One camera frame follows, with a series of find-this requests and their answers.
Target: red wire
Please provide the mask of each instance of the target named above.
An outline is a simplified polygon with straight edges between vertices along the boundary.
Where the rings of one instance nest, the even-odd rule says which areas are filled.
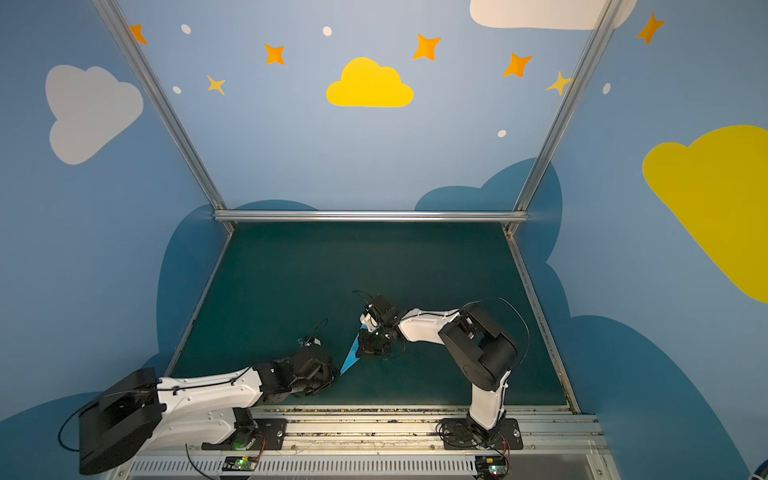
[[[502,435],[502,441],[504,442],[504,450],[502,455],[504,456],[504,460],[507,462],[507,473],[504,474],[504,476],[509,475],[509,467],[511,465],[511,455],[512,455],[512,445],[509,445],[509,442],[507,442],[506,437]]]
[[[257,435],[261,437],[263,441],[261,443],[261,452],[259,452],[259,456],[256,457],[256,463],[261,459],[261,454],[264,453],[264,447],[266,447],[266,437],[260,433],[257,433]]]

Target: yellow cloud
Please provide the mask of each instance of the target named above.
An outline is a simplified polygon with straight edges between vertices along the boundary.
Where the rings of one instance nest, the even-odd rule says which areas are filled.
[[[326,98],[340,107],[405,107],[413,100],[413,90],[394,68],[360,57],[346,64],[341,81],[328,87]]]
[[[658,145],[643,174],[723,273],[768,303],[768,131],[738,125],[690,147]]]

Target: white cloud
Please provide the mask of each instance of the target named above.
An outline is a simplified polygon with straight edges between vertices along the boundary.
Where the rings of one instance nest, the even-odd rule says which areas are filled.
[[[622,2],[614,28],[624,23],[636,3]],[[469,14],[484,27],[591,30],[604,5],[605,0],[472,0]]]
[[[93,157],[144,110],[139,89],[101,67],[53,67],[45,79],[45,96],[56,117],[51,148],[70,165]]]

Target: dark green table surface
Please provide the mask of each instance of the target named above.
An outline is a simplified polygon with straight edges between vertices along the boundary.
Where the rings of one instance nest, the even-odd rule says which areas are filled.
[[[230,372],[293,354],[318,337],[340,367],[365,303],[449,310],[486,297],[514,305],[531,331],[510,377],[507,405],[565,405],[502,230],[496,223],[242,223],[237,226],[174,369],[176,377]],[[486,309],[525,349],[525,327],[498,300]],[[394,359],[361,359],[314,397],[289,404],[468,405],[471,384],[444,346],[408,343]]]

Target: blue cloth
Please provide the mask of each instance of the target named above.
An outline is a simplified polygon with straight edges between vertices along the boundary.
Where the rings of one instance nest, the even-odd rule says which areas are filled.
[[[346,359],[344,360],[344,365],[341,366],[341,374],[340,375],[343,375],[344,372],[349,370],[350,366],[356,364],[357,361],[360,360],[355,355],[357,353],[357,347],[359,346],[359,339],[360,339],[360,334],[358,333],[357,335],[355,335],[355,341],[352,344],[352,348],[349,349],[349,353],[346,354]]]

